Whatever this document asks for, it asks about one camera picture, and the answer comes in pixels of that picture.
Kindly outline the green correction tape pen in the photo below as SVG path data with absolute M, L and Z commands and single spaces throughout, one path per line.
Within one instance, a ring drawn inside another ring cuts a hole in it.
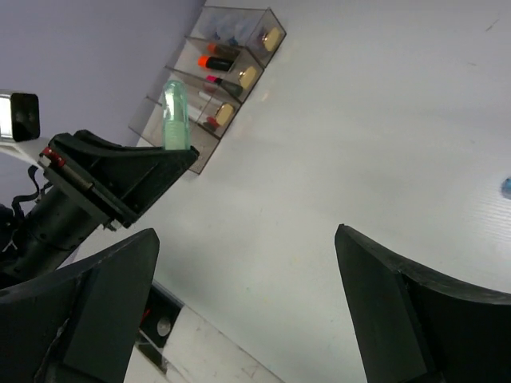
M 188 99 L 184 84 L 169 80 L 163 88 L 163 146 L 166 150 L 189 150 Z

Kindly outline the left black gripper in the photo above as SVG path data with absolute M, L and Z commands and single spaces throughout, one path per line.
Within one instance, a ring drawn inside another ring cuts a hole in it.
M 53 187 L 15 231 L 1 272 L 32 279 L 57 268 L 99 226 L 134 224 L 199 152 L 127 147 L 80 130 L 54 136 L 39 164 Z

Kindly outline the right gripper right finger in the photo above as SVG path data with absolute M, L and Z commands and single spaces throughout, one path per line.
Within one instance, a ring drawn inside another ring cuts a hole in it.
M 352 227 L 339 272 L 369 382 L 508 382 L 510 296 L 394 253 Z

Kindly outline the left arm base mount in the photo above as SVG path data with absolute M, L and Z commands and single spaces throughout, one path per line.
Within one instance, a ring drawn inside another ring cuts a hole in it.
M 164 347 L 183 307 L 182 301 L 153 282 L 135 346 L 163 374 L 166 374 L 170 367 L 170 362 L 163 354 Z

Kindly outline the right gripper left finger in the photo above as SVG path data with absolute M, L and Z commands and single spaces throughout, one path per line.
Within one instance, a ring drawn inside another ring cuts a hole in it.
M 145 229 L 1 291 L 3 382 L 122 382 L 160 241 Z

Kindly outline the pink cap black highlighter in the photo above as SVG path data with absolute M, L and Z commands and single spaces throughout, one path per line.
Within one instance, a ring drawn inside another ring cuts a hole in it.
M 237 85 L 220 77 L 206 76 L 206 80 L 218 85 L 234 97 L 239 97 L 244 91 L 244 88 L 241 85 Z

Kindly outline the orange cap black highlighter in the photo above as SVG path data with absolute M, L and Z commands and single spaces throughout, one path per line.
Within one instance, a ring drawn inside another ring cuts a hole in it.
M 200 56 L 197 60 L 197 64 L 202 69 L 228 73 L 232 70 L 232 66 L 235 62 L 222 57 Z

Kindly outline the blue correction tape pen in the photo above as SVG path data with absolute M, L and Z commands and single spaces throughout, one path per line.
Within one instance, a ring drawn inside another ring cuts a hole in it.
M 506 199 L 511 199 L 511 177 L 506 178 L 501 184 L 501 194 Z

